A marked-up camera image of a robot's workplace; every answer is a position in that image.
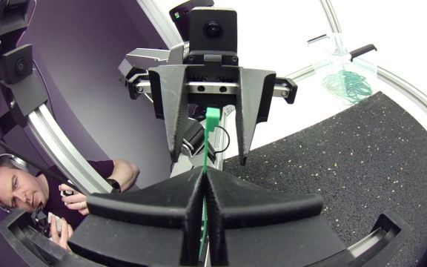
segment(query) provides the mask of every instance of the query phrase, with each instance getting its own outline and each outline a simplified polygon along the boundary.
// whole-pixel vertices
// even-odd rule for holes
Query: green zip tie
[[[207,108],[207,113],[205,114],[205,130],[204,130],[204,168],[202,169],[202,173],[207,173],[207,155],[208,155],[208,132],[213,132],[215,127],[219,126],[220,122],[220,109],[218,108]],[[204,228],[202,231],[202,240],[200,240],[200,250],[199,250],[199,259],[202,255],[202,250],[204,248],[205,235],[207,234],[207,203],[203,201],[203,212],[202,219],[204,221]]]
[[[208,132],[213,132],[215,127],[219,126],[220,122],[220,109],[218,108],[207,108],[205,114],[205,130],[204,130],[204,168],[202,173],[207,173],[207,155],[208,155]]]

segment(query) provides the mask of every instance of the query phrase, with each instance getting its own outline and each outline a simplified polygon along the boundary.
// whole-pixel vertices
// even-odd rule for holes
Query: black cable
[[[37,162],[34,162],[34,161],[28,159],[27,157],[22,156],[21,154],[19,154],[18,152],[16,152],[14,149],[12,149],[10,146],[4,144],[1,140],[0,140],[0,146],[2,148],[4,148],[6,151],[8,151],[11,154],[13,154],[14,156],[17,156],[19,159],[22,159],[25,162],[27,162],[27,163],[31,164],[32,166],[34,166],[35,168],[38,168],[44,175],[56,178],[61,183],[64,183],[65,185],[70,186],[74,190],[77,190],[77,191],[79,190],[75,185],[72,185],[71,183],[67,182],[67,180],[65,180],[64,178],[60,177],[58,174],[55,174],[52,171],[49,171],[48,169],[46,169],[45,167],[39,165]]]
[[[215,151],[213,154],[215,155],[215,154],[217,154],[217,153],[222,153],[222,152],[225,152],[227,149],[228,149],[228,147],[230,146],[230,134],[228,134],[228,132],[227,132],[227,130],[225,130],[225,128],[223,128],[222,126],[217,126],[218,128],[220,128],[220,129],[222,129],[226,134],[227,134],[227,137],[228,137],[228,143],[227,143],[227,147],[225,147],[223,150],[221,150],[221,151]]]
[[[53,112],[52,98],[50,97],[49,89],[47,88],[47,83],[45,82],[45,79],[44,79],[44,76],[42,75],[41,70],[39,70],[39,66],[38,66],[38,65],[37,65],[37,63],[36,63],[36,60],[34,60],[34,59],[33,59],[33,63],[34,63],[34,66],[36,66],[37,72],[39,73],[39,75],[40,75],[40,77],[41,77],[42,82],[44,83],[45,91],[47,92],[47,98],[49,99],[49,103],[50,103],[50,109],[52,110],[52,116],[53,116],[53,119],[54,119],[55,121],[57,121],[56,113],[55,113],[55,112]]]

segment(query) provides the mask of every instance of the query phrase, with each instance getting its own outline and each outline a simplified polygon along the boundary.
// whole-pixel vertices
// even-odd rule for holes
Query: camera
[[[236,56],[236,11],[228,8],[195,7],[189,13],[190,55]]]
[[[204,34],[210,39],[218,39],[222,36],[223,27],[219,22],[207,22],[204,26]]]
[[[32,50],[32,45],[26,44],[3,54],[0,68],[5,83],[15,84],[33,72]]]

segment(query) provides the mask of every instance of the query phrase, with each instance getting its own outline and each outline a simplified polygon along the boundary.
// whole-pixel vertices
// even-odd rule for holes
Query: black rubber mat
[[[427,248],[427,131],[382,93],[321,123],[237,157],[223,171],[277,191],[316,193],[347,245],[390,209],[414,230],[389,266],[415,266]]]

